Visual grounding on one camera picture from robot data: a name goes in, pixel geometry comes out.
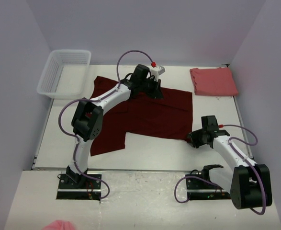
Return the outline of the dark red t shirt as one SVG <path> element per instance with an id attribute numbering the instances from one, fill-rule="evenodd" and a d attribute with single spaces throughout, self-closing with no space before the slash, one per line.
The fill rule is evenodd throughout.
<path id="1" fill-rule="evenodd" d="M 162 99 L 140 93 L 108 111 L 103 116 L 101 133 L 91 146 L 91 156 L 124 149 L 127 132 L 186 140 L 192 130 L 192 93 L 168 88 L 161 91 Z"/>

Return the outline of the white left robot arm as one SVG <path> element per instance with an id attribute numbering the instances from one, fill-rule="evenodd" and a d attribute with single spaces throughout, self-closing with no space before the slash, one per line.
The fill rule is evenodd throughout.
<path id="1" fill-rule="evenodd" d="M 90 102 L 79 102 L 72 119 L 73 133 L 77 137 L 72 162 L 66 169 L 67 176 L 79 183 L 88 170 L 88 157 L 92 143 L 102 131 L 103 116 L 118 104 L 143 92 L 151 98 L 163 98 L 160 75 L 163 66 L 148 68 L 137 65 L 133 73 L 120 80 L 106 93 L 93 98 Z"/>

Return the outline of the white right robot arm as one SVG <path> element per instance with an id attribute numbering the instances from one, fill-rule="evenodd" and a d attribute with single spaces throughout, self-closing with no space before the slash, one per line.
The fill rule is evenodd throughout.
<path id="1" fill-rule="evenodd" d="M 205 165 L 199 174 L 191 173 L 190 180 L 221 188 L 229 193 L 236 209 L 251 209 L 264 215 L 272 204 L 270 171 L 267 165 L 258 164 L 236 144 L 248 142 L 231 136 L 214 115 L 201 117 L 202 127 L 189 133 L 189 143 L 194 148 L 208 145 L 227 163 L 227 170 L 220 164 Z"/>

